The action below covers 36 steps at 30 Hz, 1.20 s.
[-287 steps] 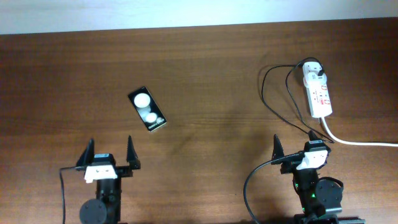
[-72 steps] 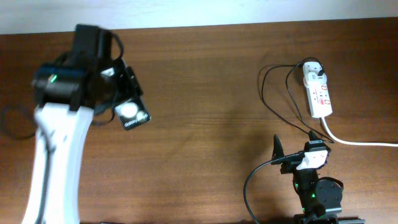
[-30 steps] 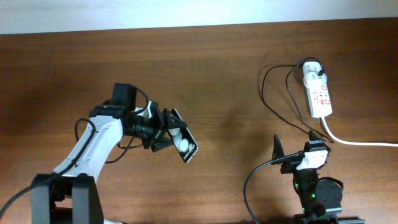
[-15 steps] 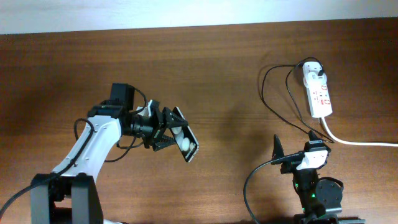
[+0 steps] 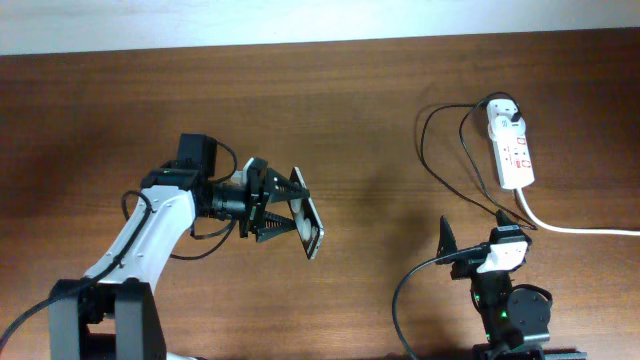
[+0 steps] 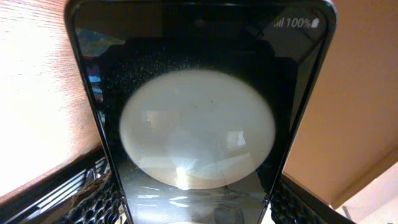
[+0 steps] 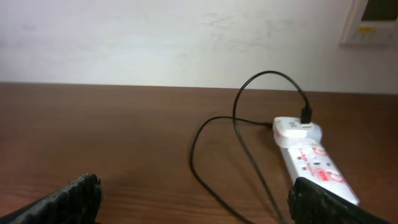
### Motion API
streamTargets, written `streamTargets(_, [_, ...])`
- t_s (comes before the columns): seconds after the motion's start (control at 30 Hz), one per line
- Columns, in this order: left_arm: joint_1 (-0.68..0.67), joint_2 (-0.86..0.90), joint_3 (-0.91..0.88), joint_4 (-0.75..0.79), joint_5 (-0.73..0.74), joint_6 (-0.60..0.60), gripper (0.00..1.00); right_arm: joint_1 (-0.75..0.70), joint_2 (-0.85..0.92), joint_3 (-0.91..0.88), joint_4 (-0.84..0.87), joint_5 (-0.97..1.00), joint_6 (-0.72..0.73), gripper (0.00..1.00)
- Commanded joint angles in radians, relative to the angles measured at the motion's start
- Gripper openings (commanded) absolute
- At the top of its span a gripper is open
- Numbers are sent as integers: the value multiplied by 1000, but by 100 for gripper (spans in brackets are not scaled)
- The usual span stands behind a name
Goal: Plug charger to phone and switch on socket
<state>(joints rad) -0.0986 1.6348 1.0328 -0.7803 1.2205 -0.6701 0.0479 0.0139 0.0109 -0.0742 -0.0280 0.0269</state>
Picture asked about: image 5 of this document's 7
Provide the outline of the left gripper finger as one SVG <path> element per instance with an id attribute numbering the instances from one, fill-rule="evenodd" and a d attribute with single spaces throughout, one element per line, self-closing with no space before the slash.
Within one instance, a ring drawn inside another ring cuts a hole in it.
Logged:
<path id="1" fill-rule="evenodd" d="M 284 176 L 273 168 L 268 168 L 263 190 L 269 203 L 310 197 L 310 191 L 304 185 L 301 172 L 297 167 L 292 168 L 289 176 Z"/>
<path id="2" fill-rule="evenodd" d="M 262 243 L 297 228 L 293 219 L 266 211 L 255 231 L 256 242 Z"/>

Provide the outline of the black Galaxy flip phone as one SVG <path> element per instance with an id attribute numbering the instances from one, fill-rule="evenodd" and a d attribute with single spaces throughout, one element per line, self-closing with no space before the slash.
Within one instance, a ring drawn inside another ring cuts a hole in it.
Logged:
<path id="1" fill-rule="evenodd" d="M 306 257 L 314 260 L 324 239 L 325 228 L 298 167 L 292 169 L 289 180 L 307 191 L 306 194 L 289 200 L 288 204 Z"/>

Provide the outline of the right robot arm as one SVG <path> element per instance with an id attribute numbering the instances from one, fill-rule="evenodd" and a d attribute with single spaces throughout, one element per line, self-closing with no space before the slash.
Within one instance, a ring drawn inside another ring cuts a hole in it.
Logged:
<path id="1" fill-rule="evenodd" d="M 436 263 L 450 264 L 453 280 L 471 281 L 470 297 L 487 337 L 472 347 L 475 359 L 542 359 L 553 298 L 543 288 L 512 283 L 510 274 L 526 263 L 532 240 L 503 212 L 496 221 L 486 242 L 460 249 L 442 216 Z"/>

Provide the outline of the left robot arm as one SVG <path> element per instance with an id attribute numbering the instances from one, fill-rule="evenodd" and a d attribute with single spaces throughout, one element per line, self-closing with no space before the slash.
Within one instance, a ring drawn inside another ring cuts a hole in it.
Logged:
<path id="1" fill-rule="evenodd" d="M 154 292 L 184 233 L 199 218 L 228 221 L 242 238 L 262 243 L 295 231 L 308 259 L 324 227 L 302 174 L 284 176 L 252 158 L 213 178 L 221 142 L 184 134 L 177 156 L 143 178 L 133 212 L 103 257 L 78 280 L 51 290 L 50 352 L 54 359 L 171 359 Z"/>

